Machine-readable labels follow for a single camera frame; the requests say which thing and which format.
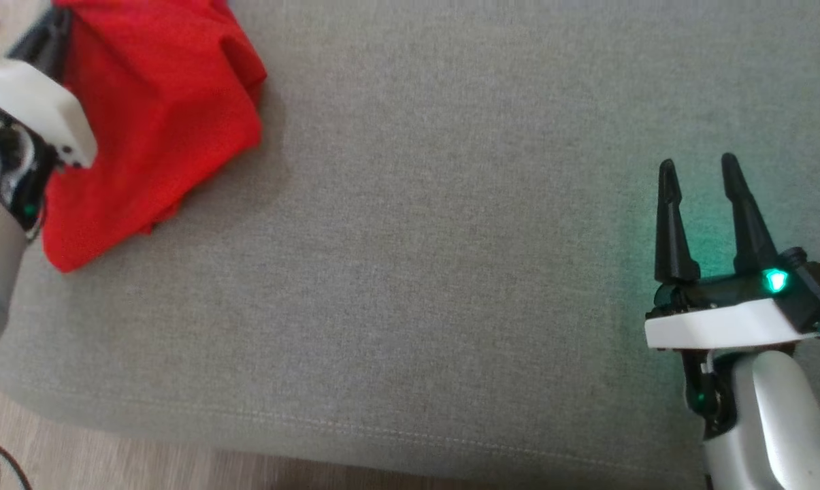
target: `wooden floor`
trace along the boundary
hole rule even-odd
[[[47,0],[0,0],[0,52]],[[0,393],[0,444],[35,490],[293,490],[295,488],[475,490],[485,486],[207,447],[128,440],[57,424]],[[1,490],[17,490],[7,468]]]

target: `red fabric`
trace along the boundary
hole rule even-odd
[[[264,66],[226,0],[54,0],[75,14],[65,84],[99,152],[55,174],[44,249],[64,272],[171,217],[261,139]]]

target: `white plastic bracket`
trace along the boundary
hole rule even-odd
[[[0,109],[55,146],[65,164],[92,167],[98,145],[83,107],[35,67],[0,59]]]
[[[796,331],[771,298],[646,320],[649,348],[756,347],[816,337]]]

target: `gray fabric surface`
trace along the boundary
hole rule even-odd
[[[657,165],[704,272],[734,253],[725,151],[820,259],[820,2],[543,4],[233,2],[261,149],[86,269],[31,251],[0,388],[124,434],[702,487],[680,363],[642,332]],[[820,399],[820,344],[800,359]]]

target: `green led light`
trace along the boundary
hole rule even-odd
[[[764,271],[764,286],[771,293],[777,293],[788,285],[788,273],[779,269]]]

